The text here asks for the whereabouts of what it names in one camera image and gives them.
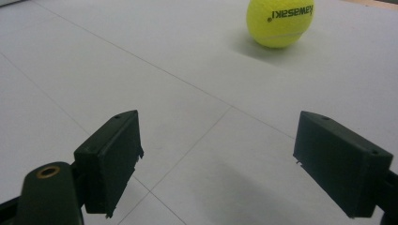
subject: floor tile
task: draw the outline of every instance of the floor tile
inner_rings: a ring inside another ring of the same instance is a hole
[[[0,52],[90,134],[138,110],[145,159],[135,175],[147,188],[229,107],[62,19],[0,38]]]
[[[270,50],[238,0],[37,2],[291,137],[304,110],[398,145],[395,11],[320,0],[298,43]]]
[[[56,17],[32,1],[0,7],[0,37]]]
[[[183,225],[184,223],[155,196],[149,193],[120,224]]]
[[[87,225],[116,225],[119,224],[137,204],[146,196],[149,191],[132,177],[123,192],[119,203],[116,206],[114,215],[106,218],[105,215],[87,214],[82,208],[84,224]]]
[[[0,203],[21,194],[24,177],[54,161],[73,162],[88,137],[0,54]]]
[[[232,109],[153,193],[191,225],[357,224],[296,164],[293,148]]]

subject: tennis ball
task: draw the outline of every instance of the tennis ball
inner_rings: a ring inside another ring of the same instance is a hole
[[[251,0],[246,23],[259,44],[283,48],[308,29],[314,16],[314,0]]]

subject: screw hole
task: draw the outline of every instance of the screw hole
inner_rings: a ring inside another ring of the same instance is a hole
[[[61,169],[57,166],[49,166],[49,167],[43,168],[40,171],[38,171],[38,173],[36,174],[36,177],[38,179],[50,178],[52,176],[57,175],[60,170]]]

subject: white tile floor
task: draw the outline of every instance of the white tile floor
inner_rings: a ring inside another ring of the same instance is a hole
[[[248,36],[248,0],[34,0],[0,7],[0,202],[112,115],[138,110],[145,157],[90,224],[377,224],[296,165],[302,110],[398,155],[398,13],[316,0],[285,50]],[[398,163],[391,167],[398,172]]]

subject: brand logo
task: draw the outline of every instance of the brand logo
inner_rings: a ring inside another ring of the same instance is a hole
[[[301,16],[306,14],[313,15],[313,10],[314,10],[314,5],[310,5],[307,7],[296,7],[288,10],[272,11],[272,16],[268,18],[268,21],[272,22],[274,19]]]

